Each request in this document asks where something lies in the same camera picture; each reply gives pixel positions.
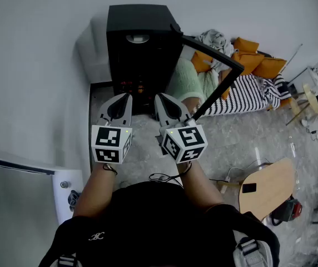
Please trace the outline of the person's right forearm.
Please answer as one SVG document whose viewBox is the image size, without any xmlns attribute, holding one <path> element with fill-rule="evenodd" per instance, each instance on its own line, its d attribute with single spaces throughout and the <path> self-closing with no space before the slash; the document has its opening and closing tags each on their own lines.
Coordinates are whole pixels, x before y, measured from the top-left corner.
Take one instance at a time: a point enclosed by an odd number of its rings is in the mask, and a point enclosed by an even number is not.
<svg viewBox="0 0 318 267">
<path fill-rule="evenodd" d="M 198 161 L 176 166 L 185 194 L 197 208 L 207 211 L 224 203 L 221 193 L 205 175 Z"/>
</svg>

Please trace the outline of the person's black t-shirt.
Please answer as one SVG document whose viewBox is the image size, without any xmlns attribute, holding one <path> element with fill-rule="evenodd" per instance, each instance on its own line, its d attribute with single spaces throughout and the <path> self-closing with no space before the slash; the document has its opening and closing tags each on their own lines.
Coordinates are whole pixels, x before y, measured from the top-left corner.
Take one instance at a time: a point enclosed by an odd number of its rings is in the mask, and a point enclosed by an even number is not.
<svg viewBox="0 0 318 267">
<path fill-rule="evenodd" d="M 39 267 L 73 257 L 81 267 L 234 267 L 234 232 L 268 244 L 279 265 L 276 235 L 252 214 L 218 204 L 195 207 L 183 188 L 142 182 L 119 189 L 103 214 L 59 226 Z"/>
</svg>

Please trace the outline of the black white striped blanket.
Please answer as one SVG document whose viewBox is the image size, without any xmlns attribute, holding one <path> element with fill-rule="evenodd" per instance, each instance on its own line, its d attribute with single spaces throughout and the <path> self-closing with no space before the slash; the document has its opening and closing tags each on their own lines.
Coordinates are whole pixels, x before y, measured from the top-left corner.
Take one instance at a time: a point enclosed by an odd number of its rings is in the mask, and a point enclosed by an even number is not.
<svg viewBox="0 0 318 267">
<path fill-rule="evenodd" d="M 218 98 L 204 116 L 276 110 L 288 104 L 290 99 L 287 82 L 281 75 L 273 79 L 243 75 L 234 81 L 227 98 Z"/>
</svg>

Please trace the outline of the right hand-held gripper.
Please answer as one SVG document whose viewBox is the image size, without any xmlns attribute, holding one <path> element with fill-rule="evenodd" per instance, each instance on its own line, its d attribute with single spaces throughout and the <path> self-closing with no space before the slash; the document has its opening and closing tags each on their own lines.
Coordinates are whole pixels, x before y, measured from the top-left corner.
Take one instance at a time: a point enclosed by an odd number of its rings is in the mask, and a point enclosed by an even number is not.
<svg viewBox="0 0 318 267">
<path fill-rule="evenodd" d="M 199 159 L 207 148 L 207 138 L 187 107 L 165 93 L 158 93 L 154 104 L 161 125 L 158 142 L 163 154 L 171 156 L 177 164 Z"/>
</svg>

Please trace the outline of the red black tool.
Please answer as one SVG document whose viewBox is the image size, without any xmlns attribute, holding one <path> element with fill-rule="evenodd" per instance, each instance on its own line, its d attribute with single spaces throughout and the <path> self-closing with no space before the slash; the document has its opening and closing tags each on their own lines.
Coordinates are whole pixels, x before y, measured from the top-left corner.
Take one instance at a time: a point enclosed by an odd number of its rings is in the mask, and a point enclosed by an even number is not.
<svg viewBox="0 0 318 267">
<path fill-rule="evenodd" d="M 291 195 L 270 214 L 271 223 L 273 226 L 279 226 L 282 222 L 293 221 L 301 212 L 301 203 Z"/>
</svg>

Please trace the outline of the white framed door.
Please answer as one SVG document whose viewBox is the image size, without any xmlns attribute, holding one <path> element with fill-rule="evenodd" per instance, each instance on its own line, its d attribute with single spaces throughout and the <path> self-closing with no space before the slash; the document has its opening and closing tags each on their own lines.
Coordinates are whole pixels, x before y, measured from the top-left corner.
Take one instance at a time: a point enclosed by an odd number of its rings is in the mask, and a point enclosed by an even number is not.
<svg viewBox="0 0 318 267">
<path fill-rule="evenodd" d="M 72 217 L 70 191 L 82 189 L 80 170 L 0 150 L 0 267 L 38 267 L 58 226 Z"/>
</svg>

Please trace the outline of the white power strip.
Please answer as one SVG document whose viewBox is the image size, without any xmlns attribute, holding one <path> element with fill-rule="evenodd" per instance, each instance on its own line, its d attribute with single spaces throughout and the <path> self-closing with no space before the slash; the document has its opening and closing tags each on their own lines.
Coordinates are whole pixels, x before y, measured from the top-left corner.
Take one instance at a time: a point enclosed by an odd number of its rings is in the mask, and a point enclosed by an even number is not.
<svg viewBox="0 0 318 267">
<path fill-rule="evenodd" d="M 224 194 L 226 192 L 226 189 L 228 187 L 228 183 L 229 182 L 230 182 L 230 177 L 229 176 L 226 176 L 226 178 L 224 180 L 220 181 L 220 185 L 221 185 L 220 192 L 222 194 Z"/>
</svg>

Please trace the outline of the person's left forearm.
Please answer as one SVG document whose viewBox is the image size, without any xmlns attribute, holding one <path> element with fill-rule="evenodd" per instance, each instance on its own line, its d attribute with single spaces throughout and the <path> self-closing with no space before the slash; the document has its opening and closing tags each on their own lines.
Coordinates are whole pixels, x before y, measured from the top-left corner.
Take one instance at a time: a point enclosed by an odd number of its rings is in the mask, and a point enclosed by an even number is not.
<svg viewBox="0 0 318 267">
<path fill-rule="evenodd" d="M 117 171 L 98 163 L 92 170 L 73 212 L 73 217 L 98 217 L 111 202 Z"/>
</svg>

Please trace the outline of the light wooden table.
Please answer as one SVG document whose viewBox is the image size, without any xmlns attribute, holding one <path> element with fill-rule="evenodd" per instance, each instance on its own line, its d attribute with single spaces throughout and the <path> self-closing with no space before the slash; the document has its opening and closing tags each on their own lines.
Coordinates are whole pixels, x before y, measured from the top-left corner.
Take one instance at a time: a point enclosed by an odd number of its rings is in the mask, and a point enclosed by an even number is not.
<svg viewBox="0 0 318 267">
<path fill-rule="evenodd" d="M 256 192 L 242 193 L 242 185 L 257 183 Z M 247 176 L 239 190 L 240 213 L 251 212 L 260 221 L 267 217 L 294 192 L 295 165 L 289 158 L 281 159 Z"/>
</svg>

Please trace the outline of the orange pillow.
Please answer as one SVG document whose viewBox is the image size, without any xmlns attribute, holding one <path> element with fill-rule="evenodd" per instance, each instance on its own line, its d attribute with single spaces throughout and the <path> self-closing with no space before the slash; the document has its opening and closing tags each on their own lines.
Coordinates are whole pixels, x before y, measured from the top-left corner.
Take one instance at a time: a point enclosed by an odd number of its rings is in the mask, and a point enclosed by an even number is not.
<svg viewBox="0 0 318 267">
<path fill-rule="evenodd" d="M 258 67 L 265 56 L 259 53 L 238 51 L 235 52 L 231 58 L 244 66 L 244 70 L 241 75 L 249 75 L 254 71 L 255 68 Z"/>
<path fill-rule="evenodd" d="M 233 43 L 233 47 L 239 51 L 257 53 L 259 43 L 237 37 Z"/>
<path fill-rule="evenodd" d="M 197 73 L 207 72 L 211 69 L 213 58 L 200 51 L 195 51 L 191 62 Z"/>
<path fill-rule="evenodd" d="M 273 79 L 280 73 L 286 62 L 280 58 L 265 57 L 252 74 L 265 79 Z"/>
</svg>

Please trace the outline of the black cabinet with glass door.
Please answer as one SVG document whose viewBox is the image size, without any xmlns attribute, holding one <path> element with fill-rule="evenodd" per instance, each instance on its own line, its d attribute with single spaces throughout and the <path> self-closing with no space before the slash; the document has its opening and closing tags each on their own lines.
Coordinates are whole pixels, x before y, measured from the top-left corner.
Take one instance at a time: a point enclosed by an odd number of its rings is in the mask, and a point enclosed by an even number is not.
<svg viewBox="0 0 318 267">
<path fill-rule="evenodd" d="M 133 44 L 126 35 L 146 34 L 146 43 Z M 132 112 L 135 115 L 154 115 L 154 98 L 166 93 L 173 72 L 184 47 L 200 51 L 213 58 L 211 66 L 225 65 L 228 76 L 217 86 L 208 99 L 199 105 L 193 117 L 198 120 L 207 109 L 232 85 L 244 67 L 231 57 L 183 34 L 169 8 L 155 4 L 123 4 L 110 6 L 107 17 L 107 49 L 110 74 L 115 95 L 120 95 L 122 81 L 133 82 Z M 143 84 L 143 94 L 137 86 Z"/>
</svg>

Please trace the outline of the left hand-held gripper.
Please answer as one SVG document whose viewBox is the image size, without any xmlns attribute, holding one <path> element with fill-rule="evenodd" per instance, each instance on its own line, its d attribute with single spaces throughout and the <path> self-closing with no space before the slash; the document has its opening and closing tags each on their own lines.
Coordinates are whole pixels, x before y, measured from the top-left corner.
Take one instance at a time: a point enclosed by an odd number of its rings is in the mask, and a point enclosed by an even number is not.
<svg viewBox="0 0 318 267">
<path fill-rule="evenodd" d="M 132 121 L 133 98 L 129 93 L 116 95 L 100 107 L 100 118 L 118 120 L 130 125 Z M 92 125 L 91 149 L 95 162 L 122 164 L 132 142 L 132 128 L 105 125 Z"/>
</svg>

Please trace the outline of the round wooden stool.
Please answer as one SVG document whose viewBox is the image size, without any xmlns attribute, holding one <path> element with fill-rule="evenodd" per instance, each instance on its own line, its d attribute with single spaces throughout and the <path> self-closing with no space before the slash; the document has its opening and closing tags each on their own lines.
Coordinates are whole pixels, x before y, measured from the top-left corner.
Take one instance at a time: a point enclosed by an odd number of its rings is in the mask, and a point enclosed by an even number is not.
<svg viewBox="0 0 318 267">
<path fill-rule="evenodd" d="M 293 123 L 295 120 L 297 120 L 299 117 L 302 116 L 302 114 L 307 110 L 307 109 L 312 109 L 314 114 L 318 115 L 318 100 L 316 95 L 311 91 L 311 88 L 308 84 L 304 84 L 303 86 L 303 92 L 302 93 L 297 93 L 292 95 L 292 97 L 289 99 L 289 105 L 290 109 L 294 113 L 294 117 L 286 124 L 288 126 L 289 124 Z M 300 107 L 302 103 L 299 105 L 296 98 L 299 97 L 304 97 L 305 102 L 304 102 L 304 107 Z"/>
</svg>

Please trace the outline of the thin metal pole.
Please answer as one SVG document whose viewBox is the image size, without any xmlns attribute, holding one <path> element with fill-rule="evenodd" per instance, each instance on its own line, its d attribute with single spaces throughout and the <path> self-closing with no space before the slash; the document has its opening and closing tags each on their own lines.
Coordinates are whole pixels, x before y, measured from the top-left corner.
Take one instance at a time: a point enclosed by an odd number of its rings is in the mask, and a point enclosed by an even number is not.
<svg viewBox="0 0 318 267">
<path fill-rule="evenodd" d="M 301 47 L 303 46 L 303 43 L 299 44 L 294 54 L 290 57 L 290 59 L 286 62 L 286 64 L 283 66 L 283 68 L 280 70 L 279 74 L 282 74 L 283 71 L 286 69 L 286 67 L 291 63 L 291 61 L 294 59 L 294 57 L 297 55 Z"/>
</svg>

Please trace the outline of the grey crumpled cloth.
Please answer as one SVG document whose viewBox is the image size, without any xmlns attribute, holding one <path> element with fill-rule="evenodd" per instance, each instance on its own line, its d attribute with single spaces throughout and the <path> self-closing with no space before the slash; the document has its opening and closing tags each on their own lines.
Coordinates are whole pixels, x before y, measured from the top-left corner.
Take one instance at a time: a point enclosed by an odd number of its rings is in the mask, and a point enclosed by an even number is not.
<svg viewBox="0 0 318 267">
<path fill-rule="evenodd" d="M 229 57 L 235 53 L 232 43 L 224 36 L 223 33 L 215 29 L 210 29 L 196 36 L 195 40 L 200 41 Z"/>
</svg>

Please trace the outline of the white round plate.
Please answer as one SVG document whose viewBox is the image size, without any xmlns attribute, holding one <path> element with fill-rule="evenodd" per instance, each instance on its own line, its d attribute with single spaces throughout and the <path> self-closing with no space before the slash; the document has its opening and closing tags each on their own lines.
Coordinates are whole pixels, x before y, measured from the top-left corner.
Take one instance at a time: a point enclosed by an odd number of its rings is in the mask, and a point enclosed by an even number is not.
<svg viewBox="0 0 318 267">
<path fill-rule="evenodd" d="M 138 34 L 138 35 L 126 35 L 126 40 L 133 44 L 142 44 L 148 42 L 150 39 L 149 35 Z"/>
</svg>

